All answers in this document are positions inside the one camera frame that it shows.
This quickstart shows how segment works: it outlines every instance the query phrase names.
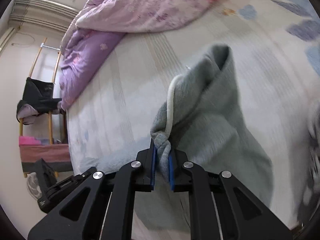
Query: metal bolt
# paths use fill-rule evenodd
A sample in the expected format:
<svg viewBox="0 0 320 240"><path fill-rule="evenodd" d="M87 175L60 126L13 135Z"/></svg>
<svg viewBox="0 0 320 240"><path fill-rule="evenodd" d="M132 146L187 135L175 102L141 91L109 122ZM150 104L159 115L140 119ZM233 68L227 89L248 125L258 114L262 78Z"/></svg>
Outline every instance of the metal bolt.
<svg viewBox="0 0 320 240"><path fill-rule="evenodd" d="M131 163L131 167L133 167L133 168L138 168L140 166L141 166L141 162L139 162L139 161L133 161Z"/></svg>
<svg viewBox="0 0 320 240"><path fill-rule="evenodd" d="M185 168L192 168L192 167L193 167L193 163L192 163L192 162L185 162L185 163L183 164L183 166L184 166Z"/></svg>
<svg viewBox="0 0 320 240"><path fill-rule="evenodd" d="M230 171L223 171L221 172L222 177L224 178L230 178L231 177L231 172Z"/></svg>
<svg viewBox="0 0 320 240"><path fill-rule="evenodd" d="M101 179L103 176L103 173L101 171L96 171L94 174L93 174L93 178L94 179Z"/></svg>

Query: floor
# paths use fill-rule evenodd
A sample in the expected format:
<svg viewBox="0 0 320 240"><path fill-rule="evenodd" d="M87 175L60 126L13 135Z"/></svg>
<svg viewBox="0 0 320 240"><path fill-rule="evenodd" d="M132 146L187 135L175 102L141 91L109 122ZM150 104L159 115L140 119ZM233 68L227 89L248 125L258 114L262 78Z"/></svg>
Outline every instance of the floor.
<svg viewBox="0 0 320 240"><path fill-rule="evenodd" d="M37 202L29 195L23 176L18 146L19 124L16 107L22 98L25 79L44 37L46 45L59 47L62 33L32 26L22 26L8 42L0 56L0 99L1 113L1 161L0 161L0 203L17 230L27 238L30 229L44 217ZM50 82L57 58L57 51L43 49L32 78ZM54 97L59 97L56 86ZM53 117L54 138L60 138L59 116ZM33 125L24 126L24 135L47 137L47 116L39 117Z"/></svg>

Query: white bed sheet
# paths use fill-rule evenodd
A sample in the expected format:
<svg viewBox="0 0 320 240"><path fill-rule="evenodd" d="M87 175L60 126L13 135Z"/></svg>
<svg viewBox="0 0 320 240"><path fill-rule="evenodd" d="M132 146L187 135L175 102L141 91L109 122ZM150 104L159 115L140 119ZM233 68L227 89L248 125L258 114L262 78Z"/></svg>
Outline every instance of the white bed sheet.
<svg viewBox="0 0 320 240"><path fill-rule="evenodd" d="M188 58L202 47L225 43L233 50L246 125L273 163L271 210L294 226L308 174L308 105L320 91L306 54L318 38L304 41L286 31L319 20L305 6L310 17L272 0L219 0L183 29L126 35L68 110L75 173L88 168L88 158L112 161L130 152L134 159L148 148L171 79L187 70Z"/></svg>

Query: pink comforter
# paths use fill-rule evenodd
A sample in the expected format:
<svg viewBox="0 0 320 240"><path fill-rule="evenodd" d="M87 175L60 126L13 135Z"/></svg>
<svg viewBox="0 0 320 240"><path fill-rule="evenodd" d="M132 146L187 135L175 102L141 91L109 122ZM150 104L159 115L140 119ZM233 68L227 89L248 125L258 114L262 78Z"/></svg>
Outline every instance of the pink comforter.
<svg viewBox="0 0 320 240"><path fill-rule="evenodd" d="M72 21L61 42L61 51L65 56L62 68L63 78L60 83L62 108L67 109L71 106L84 89L83 84L89 82L117 44L114 40L109 39L109 35L106 35L104 41L101 41L100 38L94 46L92 36L97 35L98 32L83 34L81 29L118 33L160 32L177 29L200 17L214 1L88 0L84 9ZM88 46L85 46L87 38L91 38L92 51L95 50L93 49L95 47L101 51L99 52L101 58L95 65L92 65L92 60L90 65L84 65L90 57L90 53L82 53L83 50L90 50Z"/></svg>

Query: gray garment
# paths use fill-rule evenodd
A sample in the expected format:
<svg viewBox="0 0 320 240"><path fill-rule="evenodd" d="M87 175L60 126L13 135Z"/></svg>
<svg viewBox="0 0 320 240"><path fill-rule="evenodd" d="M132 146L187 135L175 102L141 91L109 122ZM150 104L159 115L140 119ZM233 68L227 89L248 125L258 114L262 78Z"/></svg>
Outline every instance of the gray garment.
<svg viewBox="0 0 320 240"><path fill-rule="evenodd" d="M167 103L151 129L160 172L168 180L171 147L206 171L231 171L269 206L273 191L271 160L244 124L238 103L234 62L228 46L213 45L193 60L174 90L170 141L164 133Z"/></svg>

